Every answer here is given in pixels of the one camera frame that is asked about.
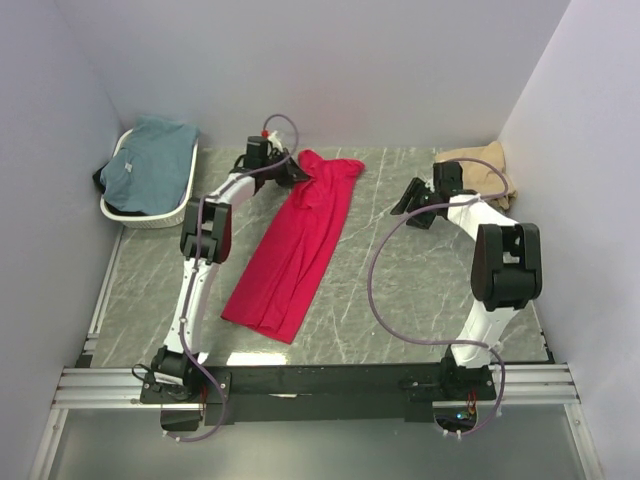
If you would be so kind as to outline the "red t shirt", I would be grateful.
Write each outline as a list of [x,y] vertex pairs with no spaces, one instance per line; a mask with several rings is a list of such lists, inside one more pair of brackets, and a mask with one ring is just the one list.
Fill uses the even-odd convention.
[[221,318],[268,338],[295,339],[331,261],[365,164],[298,155],[310,176],[285,200],[248,262]]

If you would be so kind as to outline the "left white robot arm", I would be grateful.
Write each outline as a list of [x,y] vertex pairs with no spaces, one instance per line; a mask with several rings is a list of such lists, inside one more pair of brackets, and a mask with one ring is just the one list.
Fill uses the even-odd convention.
[[291,188],[309,176],[293,159],[278,132],[263,129],[247,139],[240,155],[216,190],[187,203],[180,250],[184,257],[176,311],[163,345],[154,356],[146,384],[191,389],[199,374],[202,322],[206,302],[232,244],[232,215],[268,181]]

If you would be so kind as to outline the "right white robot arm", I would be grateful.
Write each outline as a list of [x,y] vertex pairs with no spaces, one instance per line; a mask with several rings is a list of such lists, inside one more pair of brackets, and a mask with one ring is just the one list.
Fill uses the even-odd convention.
[[470,287],[474,301],[451,346],[459,367],[481,368],[518,311],[542,291],[541,236],[533,223],[519,223],[494,209],[481,194],[463,186],[460,162],[433,166],[433,185],[411,179],[393,215],[414,213],[405,224],[428,229],[440,216],[475,242]]

